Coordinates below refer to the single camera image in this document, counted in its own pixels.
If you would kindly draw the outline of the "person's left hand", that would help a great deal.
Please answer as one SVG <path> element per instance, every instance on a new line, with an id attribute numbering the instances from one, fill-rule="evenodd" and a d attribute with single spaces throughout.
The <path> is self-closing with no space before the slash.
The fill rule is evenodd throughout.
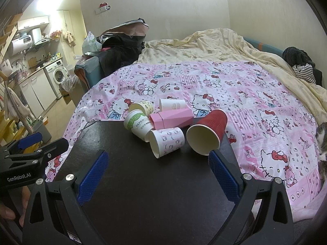
<path id="1" fill-rule="evenodd" d="M 24 226 L 24 219 L 26 215 L 26 209 L 28 206 L 28 201 L 30 198 L 30 190 L 28 186 L 22 187 L 22 215 L 20 216 L 19 219 L 19 224 L 21 227 Z M 1 217 L 7 220 L 14 220 L 16 218 L 15 212 L 7 207 L 3 202 L 1 202 Z"/>

